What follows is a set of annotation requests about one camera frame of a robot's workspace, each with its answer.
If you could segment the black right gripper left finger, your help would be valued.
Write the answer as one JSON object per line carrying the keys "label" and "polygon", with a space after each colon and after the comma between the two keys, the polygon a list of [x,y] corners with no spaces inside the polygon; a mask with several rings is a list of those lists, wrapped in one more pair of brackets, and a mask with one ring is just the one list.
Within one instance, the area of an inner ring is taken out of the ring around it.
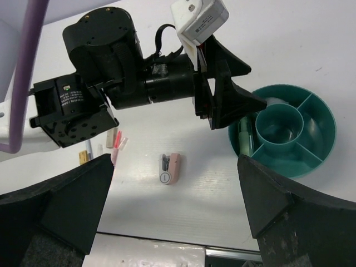
{"label": "black right gripper left finger", "polygon": [[82,266],[91,251],[114,166],[103,154],[1,195],[1,266]]}

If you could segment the green translucent highlighter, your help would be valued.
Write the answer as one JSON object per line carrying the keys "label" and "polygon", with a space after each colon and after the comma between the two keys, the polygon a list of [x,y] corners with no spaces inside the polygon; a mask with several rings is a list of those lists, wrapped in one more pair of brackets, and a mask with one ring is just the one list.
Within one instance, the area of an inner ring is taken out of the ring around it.
{"label": "green translucent highlighter", "polygon": [[239,150],[241,155],[252,156],[254,139],[251,118],[243,117],[238,123]]}

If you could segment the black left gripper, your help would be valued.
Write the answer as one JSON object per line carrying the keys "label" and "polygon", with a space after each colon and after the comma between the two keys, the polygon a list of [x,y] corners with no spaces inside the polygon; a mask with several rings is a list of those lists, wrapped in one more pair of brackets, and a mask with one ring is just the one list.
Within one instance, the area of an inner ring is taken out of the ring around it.
{"label": "black left gripper", "polygon": [[[218,61],[225,60],[231,76],[248,75],[251,67],[224,47],[214,35],[205,41],[203,50],[197,51],[198,69],[193,73],[195,115],[207,119],[212,130],[228,127],[235,121],[266,109],[263,98],[233,83],[229,76],[219,76]],[[215,95],[208,80],[214,79]]]}

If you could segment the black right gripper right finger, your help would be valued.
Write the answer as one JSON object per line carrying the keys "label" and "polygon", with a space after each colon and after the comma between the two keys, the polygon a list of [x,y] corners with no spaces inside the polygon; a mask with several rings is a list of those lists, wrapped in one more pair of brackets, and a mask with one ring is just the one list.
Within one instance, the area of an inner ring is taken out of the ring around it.
{"label": "black right gripper right finger", "polygon": [[237,162],[264,266],[355,266],[355,203],[304,186],[248,156]]}

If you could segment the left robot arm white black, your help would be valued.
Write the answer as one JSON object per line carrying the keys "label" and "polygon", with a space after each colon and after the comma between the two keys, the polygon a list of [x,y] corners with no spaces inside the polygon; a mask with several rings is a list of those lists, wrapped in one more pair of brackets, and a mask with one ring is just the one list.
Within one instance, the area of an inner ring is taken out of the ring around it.
{"label": "left robot arm white black", "polygon": [[222,1],[172,4],[170,27],[181,46],[166,56],[168,24],[157,29],[155,51],[144,57],[128,11],[95,9],[63,30],[75,72],[31,83],[47,7],[47,1],[28,2],[12,96],[1,103],[1,152],[9,157],[88,141],[119,125],[114,110],[192,98],[195,115],[216,130],[267,106],[232,81],[251,67],[214,37],[229,16]]}

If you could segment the grey beige eraser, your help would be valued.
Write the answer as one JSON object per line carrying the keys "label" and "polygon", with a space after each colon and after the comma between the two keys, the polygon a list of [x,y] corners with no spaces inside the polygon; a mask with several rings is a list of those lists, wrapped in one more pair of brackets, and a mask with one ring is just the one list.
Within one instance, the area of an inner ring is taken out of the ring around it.
{"label": "grey beige eraser", "polygon": [[114,127],[114,128],[112,128],[112,129],[107,131],[106,148],[112,149],[114,147],[115,140],[116,140],[116,135],[117,135],[117,128],[116,127]]}

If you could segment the yellow eraser block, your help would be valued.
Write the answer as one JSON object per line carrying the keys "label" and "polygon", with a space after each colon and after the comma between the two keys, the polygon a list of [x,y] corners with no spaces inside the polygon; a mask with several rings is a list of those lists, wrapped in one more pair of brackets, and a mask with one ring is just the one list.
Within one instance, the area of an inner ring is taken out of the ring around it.
{"label": "yellow eraser block", "polygon": [[80,165],[83,165],[90,160],[87,150],[81,151],[78,155]]}

